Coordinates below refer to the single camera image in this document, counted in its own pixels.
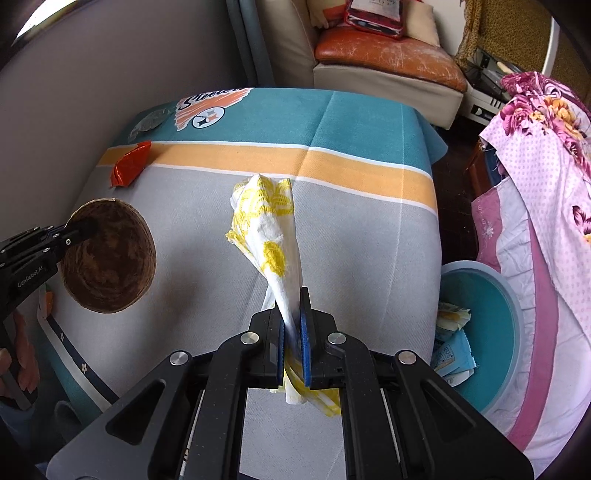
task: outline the finger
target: finger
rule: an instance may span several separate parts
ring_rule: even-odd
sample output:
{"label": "finger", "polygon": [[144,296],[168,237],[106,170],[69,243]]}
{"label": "finger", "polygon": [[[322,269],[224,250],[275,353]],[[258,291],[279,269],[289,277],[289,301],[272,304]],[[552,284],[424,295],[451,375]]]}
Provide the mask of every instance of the finger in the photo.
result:
{"label": "finger", "polygon": [[31,380],[31,383],[29,383],[29,386],[27,387],[27,390],[29,391],[29,393],[33,393],[33,391],[37,388],[37,386],[39,385],[39,379],[40,379],[39,364],[37,363],[36,358],[34,358],[33,361],[35,362],[35,368],[33,369],[33,379]]}
{"label": "finger", "polygon": [[26,390],[35,376],[35,350],[29,345],[27,352],[27,367],[22,367],[18,372],[18,386]]}
{"label": "finger", "polygon": [[17,350],[18,363],[21,364],[21,367],[26,368],[29,354],[27,324],[25,323],[25,317],[23,317],[17,310],[14,311],[14,323],[17,330],[17,338],[14,342],[14,348]]}
{"label": "finger", "polygon": [[[0,375],[6,373],[10,364],[12,362],[12,358],[10,357],[10,353],[5,348],[0,349]],[[9,397],[10,394],[4,382],[0,380],[0,397]]]}
{"label": "finger", "polygon": [[0,349],[0,375],[3,375],[10,368],[12,358],[10,353],[5,348]]}

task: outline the floor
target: floor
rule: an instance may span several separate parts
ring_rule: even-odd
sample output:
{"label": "floor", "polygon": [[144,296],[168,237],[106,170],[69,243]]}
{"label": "floor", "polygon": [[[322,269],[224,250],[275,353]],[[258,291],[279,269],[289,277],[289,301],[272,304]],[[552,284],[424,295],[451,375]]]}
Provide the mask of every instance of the floor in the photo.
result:
{"label": "floor", "polygon": [[480,124],[458,117],[451,129],[439,130],[448,146],[447,154],[433,165],[442,265],[456,260],[475,260],[478,254],[470,209],[474,194],[465,169],[482,129]]}

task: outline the gray wall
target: gray wall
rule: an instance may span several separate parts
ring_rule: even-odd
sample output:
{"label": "gray wall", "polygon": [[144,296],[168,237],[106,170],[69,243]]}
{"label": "gray wall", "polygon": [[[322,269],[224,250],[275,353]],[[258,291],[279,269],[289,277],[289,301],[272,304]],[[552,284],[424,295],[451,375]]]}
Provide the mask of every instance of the gray wall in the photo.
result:
{"label": "gray wall", "polygon": [[0,71],[0,239],[69,217],[143,109],[245,85],[223,0],[96,0]]}

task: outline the orange leather cushion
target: orange leather cushion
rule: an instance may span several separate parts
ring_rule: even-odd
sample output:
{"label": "orange leather cushion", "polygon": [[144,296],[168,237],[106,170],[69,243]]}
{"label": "orange leather cushion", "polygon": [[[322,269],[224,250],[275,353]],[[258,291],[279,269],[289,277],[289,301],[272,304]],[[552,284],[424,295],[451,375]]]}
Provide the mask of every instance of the orange leather cushion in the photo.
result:
{"label": "orange leather cushion", "polygon": [[414,38],[393,40],[352,27],[335,27],[320,36],[315,51],[321,63],[353,65],[467,90],[460,67],[440,47]]}

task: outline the brown bowl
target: brown bowl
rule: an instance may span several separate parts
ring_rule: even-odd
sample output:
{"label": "brown bowl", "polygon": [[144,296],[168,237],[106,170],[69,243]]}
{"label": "brown bowl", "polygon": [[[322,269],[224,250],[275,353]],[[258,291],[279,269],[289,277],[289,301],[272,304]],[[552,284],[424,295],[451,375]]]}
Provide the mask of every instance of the brown bowl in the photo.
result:
{"label": "brown bowl", "polygon": [[66,251],[61,277],[66,290],[84,308],[115,313],[146,293],[156,272],[156,247],[148,225],[128,203],[93,200],[68,223],[92,217],[98,233]]}

